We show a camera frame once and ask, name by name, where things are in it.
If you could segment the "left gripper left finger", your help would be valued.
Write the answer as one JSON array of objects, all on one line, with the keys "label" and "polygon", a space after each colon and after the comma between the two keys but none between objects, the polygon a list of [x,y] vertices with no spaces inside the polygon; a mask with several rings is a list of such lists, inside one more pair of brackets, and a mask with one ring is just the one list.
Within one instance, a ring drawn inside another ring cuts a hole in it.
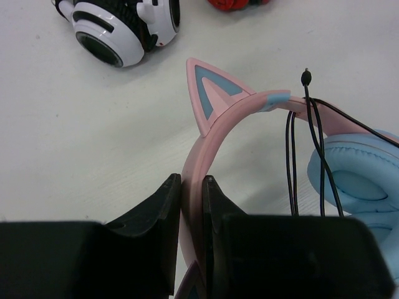
[{"label": "left gripper left finger", "polygon": [[115,220],[3,222],[2,298],[168,298],[181,176]]}]

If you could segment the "pink blue cat-ear headphones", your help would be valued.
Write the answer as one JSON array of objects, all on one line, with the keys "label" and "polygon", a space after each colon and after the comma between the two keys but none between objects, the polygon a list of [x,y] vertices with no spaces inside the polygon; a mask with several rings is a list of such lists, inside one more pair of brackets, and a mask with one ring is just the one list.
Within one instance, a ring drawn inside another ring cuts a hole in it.
[{"label": "pink blue cat-ear headphones", "polygon": [[398,137],[373,130],[337,107],[288,90],[256,92],[228,73],[189,59],[186,73],[200,136],[182,171],[180,243],[188,271],[177,298],[208,298],[203,232],[202,183],[227,134],[244,118],[276,108],[288,111],[286,172],[291,213],[299,214],[296,178],[295,120],[309,124],[315,146],[307,175],[336,217],[360,221],[377,242],[398,297]]}]

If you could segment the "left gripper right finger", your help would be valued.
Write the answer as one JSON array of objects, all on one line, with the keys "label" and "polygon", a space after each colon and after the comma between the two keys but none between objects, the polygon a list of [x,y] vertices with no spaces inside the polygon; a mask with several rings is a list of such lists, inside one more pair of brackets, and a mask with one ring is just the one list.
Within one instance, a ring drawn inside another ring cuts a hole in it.
[{"label": "left gripper right finger", "polygon": [[366,226],[346,217],[247,214],[202,183],[208,298],[391,298]]}]

